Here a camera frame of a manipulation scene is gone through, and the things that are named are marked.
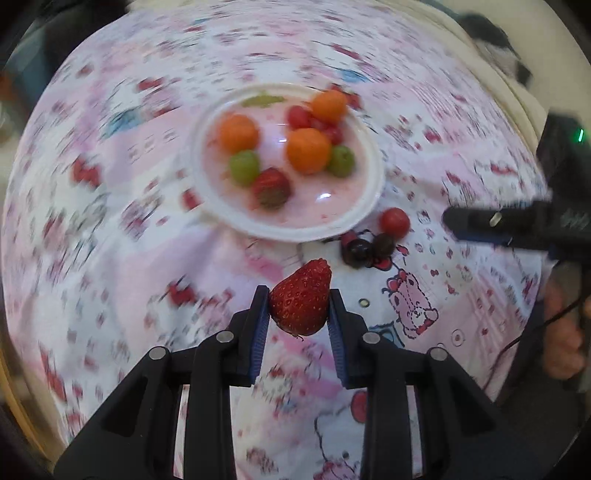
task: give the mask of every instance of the red strawberry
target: red strawberry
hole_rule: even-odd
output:
[[[277,326],[294,336],[318,332],[328,314],[331,276],[328,263],[319,258],[280,281],[269,299]]]
[[[256,178],[252,192],[262,207],[278,209],[291,196],[291,183],[281,170],[271,167]]]

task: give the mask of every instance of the finger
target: finger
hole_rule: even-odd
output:
[[[562,317],[551,325],[548,325],[546,343],[578,350],[583,346],[584,334],[581,328],[570,317]]]
[[[544,295],[544,317],[546,320],[564,309],[564,294],[558,284],[550,279]]]
[[[585,368],[585,358],[580,353],[544,355],[544,370],[552,378],[567,380]]]

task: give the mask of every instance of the metal screw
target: metal screw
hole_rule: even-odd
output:
[[[163,346],[155,346],[150,350],[148,355],[152,360],[160,360],[161,358],[164,358],[164,355],[166,355],[166,348]]]
[[[431,355],[431,358],[433,358],[433,360],[443,362],[447,358],[449,353],[447,353],[447,350],[441,348],[440,346],[436,346],[435,348],[431,349],[429,355]]]
[[[363,334],[362,338],[365,343],[373,345],[375,343],[378,343],[381,337],[375,332],[367,332]]]
[[[491,219],[489,220],[488,224],[490,226],[497,226],[499,224],[499,222],[503,219],[503,216],[501,215],[500,212],[496,212]]]
[[[228,343],[234,340],[234,334],[230,330],[222,330],[216,335],[216,340],[220,343]]]

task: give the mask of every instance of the table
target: table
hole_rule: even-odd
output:
[[[413,231],[391,259],[353,270],[338,239],[278,244],[207,214],[186,136],[209,102],[252,82],[335,82],[361,96],[387,185],[356,230],[370,238],[380,211],[403,208]],[[73,52],[25,129],[2,227],[9,331],[69,440],[151,346],[197,345],[248,307],[256,285],[323,257],[372,330],[416,351],[444,346],[484,385],[530,315],[543,258],[457,244],[440,216],[449,204],[544,192],[534,156],[479,82],[387,7],[227,0],[137,12]],[[301,341],[269,326],[256,386],[232,391],[241,478],[358,473],[365,393],[340,387],[329,345],[324,330]]]

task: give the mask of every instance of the dark cherry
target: dark cherry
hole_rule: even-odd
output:
[[[387,233],[381,233],[374,237],[374,255],[380,260],[390,257],[394,253],[396,243]]]
[[[353,268],[370,267],[374,262],[374,246],[362,238],[347,243],[341,254],[344,262]]]

